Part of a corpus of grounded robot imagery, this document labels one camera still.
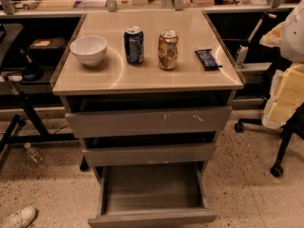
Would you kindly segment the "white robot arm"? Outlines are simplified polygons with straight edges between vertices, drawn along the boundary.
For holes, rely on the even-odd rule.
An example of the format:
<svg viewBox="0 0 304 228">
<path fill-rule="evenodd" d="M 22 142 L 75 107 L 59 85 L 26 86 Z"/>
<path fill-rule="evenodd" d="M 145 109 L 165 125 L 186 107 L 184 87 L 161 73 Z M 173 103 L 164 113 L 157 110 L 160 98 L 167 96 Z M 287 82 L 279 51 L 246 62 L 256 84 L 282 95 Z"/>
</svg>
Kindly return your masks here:
<svg viewBox="0 0 304 228">
<path fill-rule="evenodd" d="M 283 23 L 280 54 L 293 63 L 304 63 L 304 0 L 298 3 Z"/>
</svg>

